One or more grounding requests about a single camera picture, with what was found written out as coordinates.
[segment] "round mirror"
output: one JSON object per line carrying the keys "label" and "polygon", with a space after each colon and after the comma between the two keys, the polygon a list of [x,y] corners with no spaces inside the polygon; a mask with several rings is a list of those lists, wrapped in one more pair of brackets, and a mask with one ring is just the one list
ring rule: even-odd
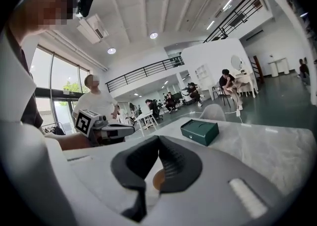
{"label": "round mirror", "polygon": [[236,55],[233,55],[231,57],[231,65],[233,66],[233,68],[235,70],[241,70],[242,69],[242,60],[240,60],[240,58]]}

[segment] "ceiling light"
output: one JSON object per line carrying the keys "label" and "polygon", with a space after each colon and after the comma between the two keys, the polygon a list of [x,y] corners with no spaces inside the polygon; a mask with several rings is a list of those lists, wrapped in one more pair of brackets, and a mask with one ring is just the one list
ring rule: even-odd
{"label": "ceiling light", "polygon": [[158,34],[156,32],[153,32],[151,35],[150,35],[150,38],[151,39],[155,39],[158,37]]}
{"label": "ceiling light", "polygon": [[209,28],[214,24],[214,21],[211,22],[211,24],[209,24],[209,26],[207,27],[207,30],[209,30]]}
{"label": "ceiling light", "polygon": [[227,2],[227,4],[223,7],[223,10],[225,10],[226,7],[227,7],[231,2],[232,2],[232,0],[229,0],[229,1]]}
{"label": "ceiling light", "polygon": [[115,48],[109,48],[109,49],[108,49],[108,53],[109,53],[109,54],[115,54],[116,51],[117,51],[117,50],[116,50]]}

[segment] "black metal railing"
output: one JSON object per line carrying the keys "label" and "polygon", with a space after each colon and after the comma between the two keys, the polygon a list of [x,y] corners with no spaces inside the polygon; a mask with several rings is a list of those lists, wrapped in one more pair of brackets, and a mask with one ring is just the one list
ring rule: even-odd
{"label": "black metal railing", "polygon": [[112,92],[132,82],[180,65],[184,65],[184,61],[181,56],[168,58],[126,73],[125,75],[107,82],[106,85],[109,92]]}
{"label": "black metal railing", "polygon": [[227,38],[232,31],[247,22],[250,16],[261,7],[262,4],[259,0],[242,0],[207,37],[204,43]]}

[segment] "floor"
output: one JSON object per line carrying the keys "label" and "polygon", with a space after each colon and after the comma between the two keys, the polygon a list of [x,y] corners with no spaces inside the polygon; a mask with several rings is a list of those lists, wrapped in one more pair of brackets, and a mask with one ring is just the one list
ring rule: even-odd
{"label": "floor", "polygon": [[[310,129],[317,140],[317,107],[311,105],[310,94],[301,79],[296,73],[280,75],[278,77],[265,78],[265,83],[259,88],[259,94],[256,98],[252,96],[242,96],[243,111],[241,111],[241,120],[243,123],[286,126]],[[224,106],[223,101],[216,98],[214,101],[208,99],[203,102],[202,107],[197,104],[182,106],[178,112],[165,113],[163,121],[159,123],[158,128],[170,124],[180,117],[199,117],[204,108],[210,104],[219,104],[225,113],[234,112],[232,99],[228,98],[231,104],[229,107],[227,101]],[[239,122],[240,118],[236,114],[226,114],[229,122]],[[136,132],[128,137],[129,139],[141,138],[142,133],[139,126],[135,125]],[[155,129],[150,127],[144,130],[145,135],[154,132]]]}

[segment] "green leather box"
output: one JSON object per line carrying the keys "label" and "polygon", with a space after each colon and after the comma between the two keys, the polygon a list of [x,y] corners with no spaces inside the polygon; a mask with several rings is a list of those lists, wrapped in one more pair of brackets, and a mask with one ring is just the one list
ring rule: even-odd
{"label": "green leather box", "polygon": [[219,134],[217,123],[193,119],[183,124],[180,129],[184,136],[205,146],[208,146]]}

